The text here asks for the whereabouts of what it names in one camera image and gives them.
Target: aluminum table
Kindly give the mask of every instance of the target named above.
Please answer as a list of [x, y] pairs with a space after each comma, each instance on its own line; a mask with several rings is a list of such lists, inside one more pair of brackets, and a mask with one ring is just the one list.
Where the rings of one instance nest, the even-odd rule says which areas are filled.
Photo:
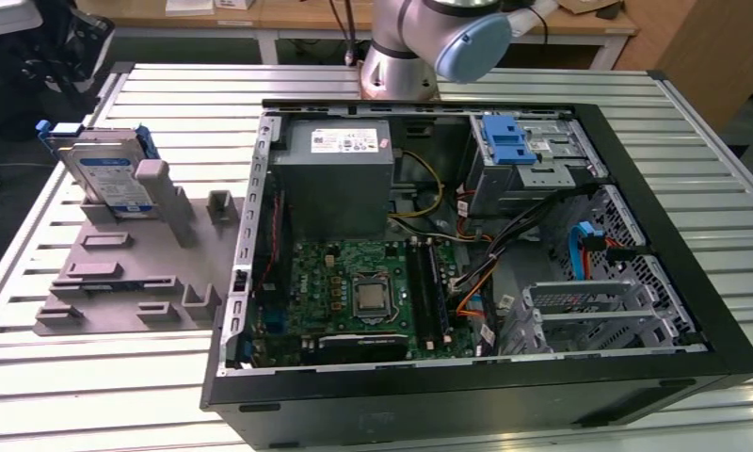
[[[497, 70], [443, 100], [597, 104], [753, 343], [753, 177], [669, 82], [646, 73]], [[139, 64], [86, 122], [153, 131], [186, 194], [243, 195], [263, 98], [357, 97], [343, 67]], [[56, 166], [0, 263], [0, 450], [246, 450], [198, 409], [209, 331], [38, 337], [32, 316], [83, 219]], [[623, 428], [346, 450], [753, 451], [753, 380]]]

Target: power supply label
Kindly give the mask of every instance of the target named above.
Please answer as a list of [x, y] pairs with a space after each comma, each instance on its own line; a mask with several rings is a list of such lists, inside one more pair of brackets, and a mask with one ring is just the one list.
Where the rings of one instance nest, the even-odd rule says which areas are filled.
[[313, 153], [377, 153], [375, 129], [314, 129]]

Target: blue drive bay latch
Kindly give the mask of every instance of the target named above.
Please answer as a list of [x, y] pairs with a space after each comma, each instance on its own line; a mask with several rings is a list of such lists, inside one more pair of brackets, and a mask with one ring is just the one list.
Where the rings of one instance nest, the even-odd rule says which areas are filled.
[[495, 165], [531, 165], [538, 157], [527, 149], [526, 133], [511, 116], [482, 116], [482, 133]]

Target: chip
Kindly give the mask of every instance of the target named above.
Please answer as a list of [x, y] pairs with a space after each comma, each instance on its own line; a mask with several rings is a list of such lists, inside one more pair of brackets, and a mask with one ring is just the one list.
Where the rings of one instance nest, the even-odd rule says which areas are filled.
[[357, 292], [357, 307], [366, 311], [371, 309], [383, 310], [387, 300], [383, 297], [382, 284], [361, 284], [355, 287]]
[[379, 323], [391, 313], [390, 280], [383, 276], [359, 277], [354, 279], [353, 290], [354, 317], [367, 325]]

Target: table leg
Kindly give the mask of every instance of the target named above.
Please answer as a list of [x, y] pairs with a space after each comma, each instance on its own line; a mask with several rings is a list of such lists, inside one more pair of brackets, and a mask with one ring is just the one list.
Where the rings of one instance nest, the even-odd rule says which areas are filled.
[[613, 64], [615, 64], [618, 56], [622, 53], [622, 49], [625, 48], [625, 42], [627, 42], [626, 36], [609, 36], [605, 39], [602, 47], [599, 47], [599, 50], [597, 51], [597, 55], [593, 57], [589, 69], [595, 71], [611, 70]]
[[275, 40], [278, 33], [275, 30], [257, 30], [255, 40], [259, 44], [259, 58], [262, 64], [278, 64], [278, 54], [275, 52]]

